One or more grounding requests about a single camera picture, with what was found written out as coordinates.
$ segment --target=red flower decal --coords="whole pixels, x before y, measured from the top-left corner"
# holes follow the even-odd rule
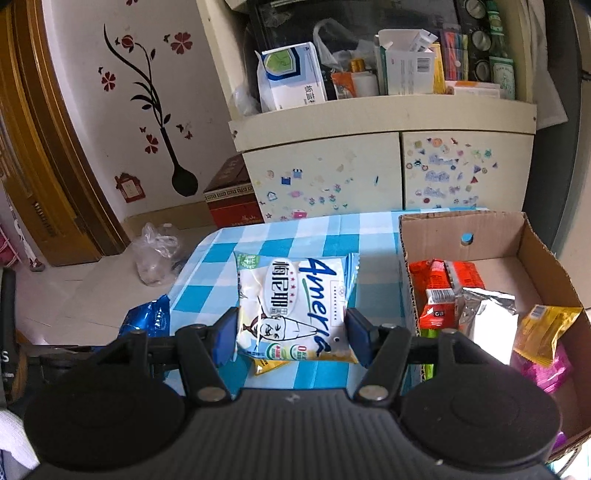
[[[107,72],[103,75],[100,82],[105,85],[105,92],[115,88],[115,75],[111,72]]]
[[[121,39],[121,46],[131,52],[134,49],[134,38],[131,35],[124,36]]]
[[[150,143],[144,150],[146,153],[156,153],[158,151],[158,147],[154,145],[158,145],[158,138],[153,137],[152,135],[146,135],[146,140]]]
[[[181,33],[178,32],[175,36],[174,39],[176,41],[173,41],[170,44],[170,48],[172,48],[173,50],[175,50],[177,52],[177,55],[182,55],[184,53],[185,50],[191,50],[191,47],[193,46],[193,42],[189,41],[189,38],[191,38],[191,34],[190,33]]]

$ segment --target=hole in cardboard box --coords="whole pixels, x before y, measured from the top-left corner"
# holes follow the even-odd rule
[[[462,235],[462,245],[464,247],[471,245],[473,241],[474,241],[474,234],[473,233],[466,232]]]

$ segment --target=blue checkered tablecloth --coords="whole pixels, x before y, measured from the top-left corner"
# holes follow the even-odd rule
[[[375,325],[394,323],[414,331],[410,290],[404,274],[398,224],[406,213],[356,213],[224,228],[209,235],[195,249],[168,296],[170,332],[193,323],[212,325],[238,305],[236,262],[232,252],[273,257],[328,257],[360,253],[357,285],[349,306],[355,306]],[[336,388],[355,390],[365,369],[343,362],[291,362],[260,376],[252,361],[238,356],[221,367],[220,375],[233,394],[241,387]],[[408,385],[418,371],[407,375]],[[178,371],[167,380],[182,392]]]

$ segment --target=silver foil bag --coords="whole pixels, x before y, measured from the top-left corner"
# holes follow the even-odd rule
[[[485,352],[509,365],[517,332],[515,296],[482,288],[462,288],[458,329]]]

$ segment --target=cardboard box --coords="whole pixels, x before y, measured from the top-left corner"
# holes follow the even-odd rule
[[[410,51],[421,30],[380,30],[378,39],[386,62],[388,95],[433,93],[435,52]]]
[[[473,235],[462,244],[464,233]],[[472,261],[488,290],[512,293],[520,318],[536,303],[580,307],[570,278],[519,212],[441,212],[400,217],[408,282],[409,263],[429,258]],[[413,298],[415,325],[423,306]],[[568,442],[552,453],[555,460],[591,436],[591,326],[583,311],[561,337],[574,370],[553,395],[562,413]]]
[[[226,160],[203,195],[218,228],[263,223],[242,155]]]
[[[275,110],[326,101],[322,71],[312,42],[264,51],[262,61],[268,85],[259,84],[259,89],[265,92],[261,92],[262,97],[269,101],[272,98]]]

